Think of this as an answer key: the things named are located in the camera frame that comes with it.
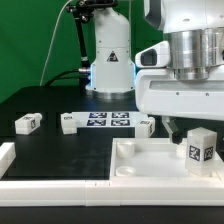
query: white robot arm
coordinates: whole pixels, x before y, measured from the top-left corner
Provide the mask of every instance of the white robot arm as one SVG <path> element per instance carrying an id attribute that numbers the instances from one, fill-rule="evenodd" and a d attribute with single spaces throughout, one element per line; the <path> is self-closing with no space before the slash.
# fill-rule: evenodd
<path id="1" fill-rule="evenodd" d="M 165 40 L 136 55 L 143 68 L 136 81 L 139 110 L 224 120 L 224 1 L 144 3 L 146 20 Z"/>

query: black cable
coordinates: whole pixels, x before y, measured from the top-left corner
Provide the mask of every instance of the black cable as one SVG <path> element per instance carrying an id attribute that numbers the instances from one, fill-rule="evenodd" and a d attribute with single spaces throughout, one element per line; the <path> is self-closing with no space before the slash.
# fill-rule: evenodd
<path id="1" fill-rule="evenodd" d="M 68 71 L 62 72 L 62 73 L 56 75 L 54 78 L 50 79 L 48 82 L 46 82 L 44 87 L 49 87 L 55 80 L 60 79 L 62 76 L 65 76 L 65 75 L 71 74 L 71 73 L 77 73 L 77 72 L 79 72 L 78 69 L 73 69 L 73 70 L 68 70 Z"/>

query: white platform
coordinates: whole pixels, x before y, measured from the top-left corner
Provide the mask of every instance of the white platform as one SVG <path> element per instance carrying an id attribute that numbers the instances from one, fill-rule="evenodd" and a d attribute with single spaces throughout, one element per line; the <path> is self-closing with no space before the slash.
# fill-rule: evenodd
<path id="1" fill-rule="evenodd" d="M 119 158 L 117 145 L 127 141 L 135 152 Z M 224 205 L 219 156 L 212 175 L 199 177 L 185 170 L 176 147 L 168 139 L 114 139 L 110 180 L 1 181 L 0 206 Z M 121 166 L 135 168 L 135 176 L 115 176 Z"/>

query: white block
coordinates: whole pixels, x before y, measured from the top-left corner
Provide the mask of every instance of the white block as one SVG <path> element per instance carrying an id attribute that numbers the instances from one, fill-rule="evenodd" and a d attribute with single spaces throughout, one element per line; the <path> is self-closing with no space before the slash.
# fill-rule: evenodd
<path id="1" fill-rule="evenodd" d="M 3 143 L 0 147 L 0 179 L 16 158 L 15 144 Z"/>
<path id="2" fill-rule="evenodd" d="M 217 133 L 197 128 L 188 132 L 185 167 L 189 172 L 205 176 L 214 169 Z"/>
<path id="3" fill-rule="evenodd" d="M 64 135 L 77 133 L 77 121 L 72 113 L 61 114 L 61 127 Z"/>
<path id="4" fill-rule="evenodd" d="M 117 143 L 117 156 L 122 159 L 133 157 L 135 154 L 135 145 L 131 141 Z"/>
<path id="5" fill-rule="evenodd" d="M 135 138 L 150 138 L 154 131 L 155 119 L 153 117 L 141 120 L 135 126 Z"/>
<path id="6" fill-rule="evenodd" d="M 40 127 L 42 115 L 39 113 L 26 114 L 15 121 L 16 134 L 29 135 L 31 132 Z"/>

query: cable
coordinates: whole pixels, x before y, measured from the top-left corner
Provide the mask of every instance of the cable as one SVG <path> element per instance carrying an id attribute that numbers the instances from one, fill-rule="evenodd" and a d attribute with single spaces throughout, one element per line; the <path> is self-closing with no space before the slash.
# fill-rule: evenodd
<path id="1" fill-rule="evenodd" d="M 65 7 L 72 1 L 74 1 L 74 0 L 67 1 L 64 4 L 64 6 L 62 7 L 62 9 L 61 9 L 61 11 L 60 11 L 60 13 L 58 15 L 58 18 L 57 18 L 57 21 L 56 21 L 56 24 L 55 24 L 55 27 L 54 27 L 54 32 L 53 32 L 53 35 L 52 35 L 52 38 L 51 38 L 51 43 L 50 43 L 50 47 L 49 47 L 49 50 L 48 50 L 47 58 L 46 58 L 46 61 L 45 61 L 45 64 L 44 64 L 44 68 L 43 68 L 43 72 L 42 72 L 42 75 L 41 75 L 40 86 L 42 86 L 42 84 L 43 84 L 43 79 L 44 79 L 46 68 L 47 68 L 47 65 L 48 65 L 48 61 L 49 61 L 49 58 L 50 58 L 50 55 L 51 55 L 51 51 L 52 51 L 52 47 L 53 47 L 53 44 L 54 44 L 54 39 L 55 39 L 55 36 L 56 36 L 58 24 L 59 24 L 59 21 L 61 19 L 61 15 L 62 15 Z"/>
<path id="2" fill-rule="evenodd" d="M 132 38 L 131 38 L 131 26 L 132 26 L 132 0 L 129 0 L 129 11 L 128 11 L 128 18 L 129 18 L 129 38 L 130 38 L 130 46 L 129 46 L 129 56 L 131 58 L 132 56 L 132 49 L 131 49 L 131 45 L 132 45 Z"/>
<path id="3" fill-rule="evenodd" d="M 51 83 L 53 83 L 55 80 L 62 79 L 62 78 L 61 78 L 62 76 L 65 76 L 65 75 L 67 75 L 67 74 L 71 74 L 71 73 L 76 73 L 76 72 L 79 72 L 79 70 L 78 70 L 78 69 L 74 69 L 74 70 L 68 70 L 68 71 L 62 72 L 62 73 L 56 75 L 56 76 L 55 76 L 54 78 L 52 78 L 51 80 L 49 80 L 48 82 L 46 82 L 44 86 L 45 86 L 45 87 L 48 87 L 48 86 L 50 86 Z"/>

